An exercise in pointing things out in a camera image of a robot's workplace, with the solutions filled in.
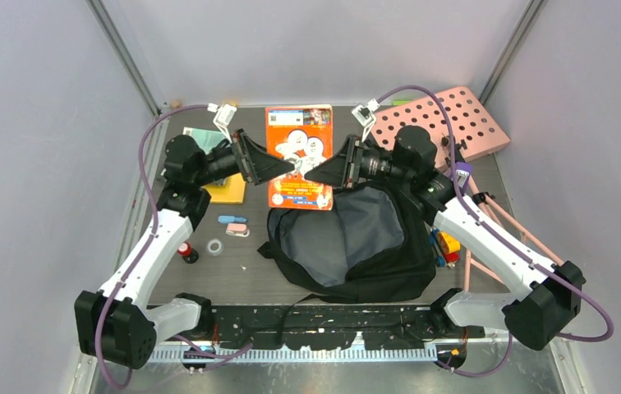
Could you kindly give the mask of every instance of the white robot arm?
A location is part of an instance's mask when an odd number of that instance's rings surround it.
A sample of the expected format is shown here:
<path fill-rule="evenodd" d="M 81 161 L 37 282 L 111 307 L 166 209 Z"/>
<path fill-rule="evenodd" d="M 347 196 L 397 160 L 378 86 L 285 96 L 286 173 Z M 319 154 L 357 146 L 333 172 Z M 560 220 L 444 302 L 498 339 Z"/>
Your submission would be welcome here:
<path fill-rule="evenodd" d="M 465 197 L 462 202 L 452 181 L 434 168 L 435 155 L 436 146 L 429 133 L 419 126 L 400 129 L 392 152 L 350 135 L 340 151 L 308 172 L 306 179 L 343 188 L 353 187 L 360 178 L 399 186 L 427 224 L 459 240 L 511 291 L 472 294 L 452 289 L 430 308 L 443 315 L 442 323 L 505 329 L 522 344 L 542 349 L 579 313 L 581 299 L 534 269 L 521 255 L 578 289 L 585 281 L 582 272 L 569 261 L 559 267 L 554 265 L 482 214 L 472 199 Z"/>
<path fill-rule="evenodd" d="M 230 137 L 230 146 L 219 146 L 209 154 L 189 135 L 168 142 L 167 182 L 157 204 L 158 226 L 154 228 L 151 221 L 125 262 L 98 291 L 82 291 L 76 299 L 76 328 L 83 353 L 96 355 L 97 337 L 106 360 L 138 369 L 161 341 L 184 331 L 207 333 L 213 327 L 211 301 L 204 297 L 183 293 L 154 309 L 147 309 L 147 303 L 177 248 L 204 217 L 210 196 L 201 186 L 239 172 L 247 182 L 259 185 L 293 169 L 291 163 L 268 155 L 245 131 L 235 131 Z M 150 245 L 144 250 L 146 242 Z M 129 269 L 133 271 L 125 280 Z M 106 295 L 113 291 L 117 293 L 109 304 Z M 109 305 L 107 315 L 101 320 L 105 305 Z"/>

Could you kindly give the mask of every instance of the yellow notebook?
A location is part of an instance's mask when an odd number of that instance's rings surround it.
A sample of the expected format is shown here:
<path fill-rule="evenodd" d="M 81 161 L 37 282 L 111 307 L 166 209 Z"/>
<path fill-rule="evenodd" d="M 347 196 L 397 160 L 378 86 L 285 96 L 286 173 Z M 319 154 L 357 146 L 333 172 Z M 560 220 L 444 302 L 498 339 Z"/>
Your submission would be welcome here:
<path fill-rule="evenodd" d="M 224 186 L 204 186 L 214 204 L 243 204 L 245 181 L 241 174 L 230 176 Z"/>

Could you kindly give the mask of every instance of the book cover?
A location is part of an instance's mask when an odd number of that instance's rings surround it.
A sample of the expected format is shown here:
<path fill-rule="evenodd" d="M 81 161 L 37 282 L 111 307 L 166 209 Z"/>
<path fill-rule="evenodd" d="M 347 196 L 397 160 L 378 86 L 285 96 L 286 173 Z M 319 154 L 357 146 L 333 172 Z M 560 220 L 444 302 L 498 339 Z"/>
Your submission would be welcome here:
<path fill-rule="evenodd" d="M 292 163 L 293 171 L 269 183 L 272 208 L 333 207 L 331 186 L 307 181 L 304 175 L 332 157 L 333 114 L 329 105 L 266 109 L 267 151 Z"/>

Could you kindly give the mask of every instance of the blue marker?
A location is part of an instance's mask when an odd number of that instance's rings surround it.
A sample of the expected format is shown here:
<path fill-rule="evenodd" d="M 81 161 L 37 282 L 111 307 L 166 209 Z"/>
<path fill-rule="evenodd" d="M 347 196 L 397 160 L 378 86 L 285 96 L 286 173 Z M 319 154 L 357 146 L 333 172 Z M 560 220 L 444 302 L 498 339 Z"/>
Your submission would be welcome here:
<path fill-rule="evenodd" d="M 247 218 L 243 218 L 240 216 L 221 215 L 218 217 L 218 222 L 221 224 L 247 223 Z"/>

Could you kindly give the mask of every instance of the white wall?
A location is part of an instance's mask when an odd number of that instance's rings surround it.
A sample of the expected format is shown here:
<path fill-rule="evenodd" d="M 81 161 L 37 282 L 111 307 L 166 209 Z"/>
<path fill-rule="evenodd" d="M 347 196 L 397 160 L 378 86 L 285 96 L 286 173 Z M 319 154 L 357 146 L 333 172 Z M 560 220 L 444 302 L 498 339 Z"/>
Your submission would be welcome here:
<path fill-rule="evenodd" d="M 160 101 L 356 103 L 482 91 L 528 0 L 106 0 Z"/>
<path fill-rule="evenodd" d="M 0 392 L 65 392 L 149 114 L 85 2 L 0 1 Z"/>
<path fill-rule="evenodd" d="M 516 215 L 584 271 L 617 324 L 579 346 L 591 392 L 621 392 L 621 2 L 548 2 L 488 105 Z M 602 333 L 585 305 L 579 334 Z"/>

